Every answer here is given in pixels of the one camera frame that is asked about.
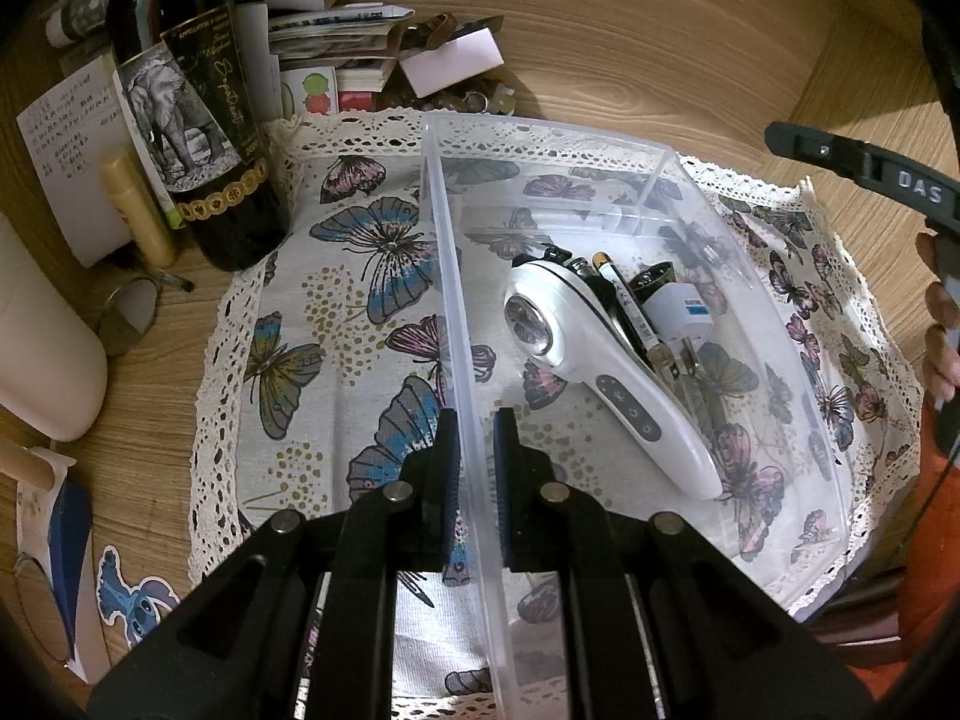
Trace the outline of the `person right hand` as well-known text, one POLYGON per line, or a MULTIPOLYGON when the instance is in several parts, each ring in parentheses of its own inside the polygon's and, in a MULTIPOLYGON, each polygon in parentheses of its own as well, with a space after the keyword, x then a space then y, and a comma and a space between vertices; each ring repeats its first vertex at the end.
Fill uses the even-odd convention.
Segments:
POLYGON ((931 403, 947 403, 960 385, 960 356, 949 333, 958 328, 958 305, 940 281, 933 281, 924 293, 924 305, 932 323, 924 333, 921 382, 931 403))

